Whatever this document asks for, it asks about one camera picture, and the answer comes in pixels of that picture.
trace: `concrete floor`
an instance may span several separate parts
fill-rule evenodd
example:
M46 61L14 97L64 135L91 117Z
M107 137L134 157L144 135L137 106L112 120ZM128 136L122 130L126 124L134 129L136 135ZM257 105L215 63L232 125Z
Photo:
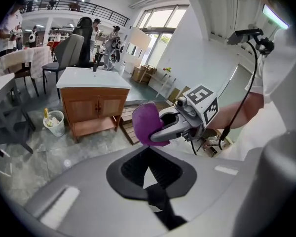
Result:
M133 101L154 100L156 92L153 89L146 85L136 85L129 76L126 79L132 84L127 98L130 104ZM0 188L8 198L20 205L24 205L40 187L81 160L131 146L120 129L117 132L110 129L83 136L77 144L73 141L68 126L62 137L55 137L43 126L43 109L47 107L50 110L62 110L62 102L57 96L55 75L48 74L47 80L46 95L43 93L42 80L36 80L39 97L35 94L30 78L26 78L27 86L24 86L23 79L16 80L22 102L36 126L35 132L27 140L34 153L31 155L19 144L0 145L10 155L0 157ZM13 105L9 99L7 97L2 103L2 108ZM193 153L190 144L182 138L172 141L168 147Z

